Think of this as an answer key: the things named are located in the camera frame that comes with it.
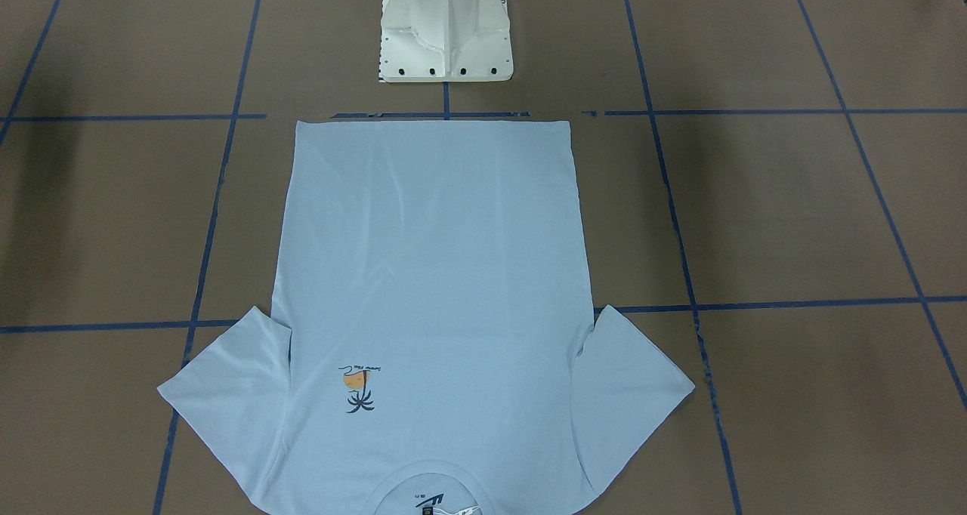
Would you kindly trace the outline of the light blue t-shirt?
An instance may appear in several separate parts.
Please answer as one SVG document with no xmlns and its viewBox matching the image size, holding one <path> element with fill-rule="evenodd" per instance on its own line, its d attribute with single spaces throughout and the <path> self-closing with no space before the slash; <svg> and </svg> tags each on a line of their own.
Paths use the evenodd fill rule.
<svg viewBox="0 0 967 515">
<path fill-rule="evenodd" d="M 694 383 L 595 312 L 567 122 L 299 122 L 270 312 L 159 394 L 270 514 L 574 514 Z"/>
</svg>

